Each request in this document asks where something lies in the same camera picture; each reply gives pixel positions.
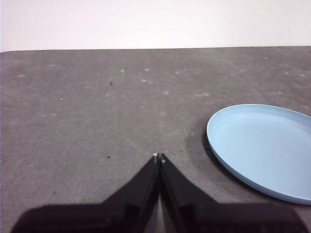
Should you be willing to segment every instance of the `white wall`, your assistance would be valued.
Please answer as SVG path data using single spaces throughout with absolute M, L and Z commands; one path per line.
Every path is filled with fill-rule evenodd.
M 1 51 L 311 45 L 311 0 L 2 0 Z

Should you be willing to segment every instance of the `plate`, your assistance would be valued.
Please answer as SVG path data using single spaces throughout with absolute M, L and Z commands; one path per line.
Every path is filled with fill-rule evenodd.
M 208 142 L 222 165 L 254 189 L 311 205 L 311 117 L 263 104 L 216 112 Z

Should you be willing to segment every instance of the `gray table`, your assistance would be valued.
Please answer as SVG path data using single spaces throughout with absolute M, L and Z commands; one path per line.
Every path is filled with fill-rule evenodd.
M 158 151 L 217 201 L 287 205 L 311 229 L 311 206 L 249 188 L 208 147 L 208 119 L 239 103 L 311 115 L 311 47 L 2 53 L 1 232 L 28 208 L 103 201 Z

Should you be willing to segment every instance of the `stain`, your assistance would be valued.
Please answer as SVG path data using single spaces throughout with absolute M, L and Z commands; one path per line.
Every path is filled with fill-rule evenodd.
M 280 92 L 280 91 L 278 91 L 278 92 L 268 92 L 267 94 L 271 95 L 271 96 L 277 96 L 277 95 L 282 94 L 282 92 Z
M 300 85 L 295 84 L 295 83 L 293 83 L 293 86 L 294 86 L 294 87 L 296 87 L 296 88 L 301 88 L 301 86 L 300 86 Z
M 207 97 L 207 96 L 209 96 L 209 93 L 208 92 L 203 92 L 203 93 L 200 93 L 200 94 L 194 94 L 194 96 L 196 96 L 196 97 Z

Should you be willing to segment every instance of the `white background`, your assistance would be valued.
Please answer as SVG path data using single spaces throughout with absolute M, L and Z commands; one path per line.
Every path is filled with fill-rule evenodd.
M 1 51 L 311 45 L 311 0 L 2 0 Z

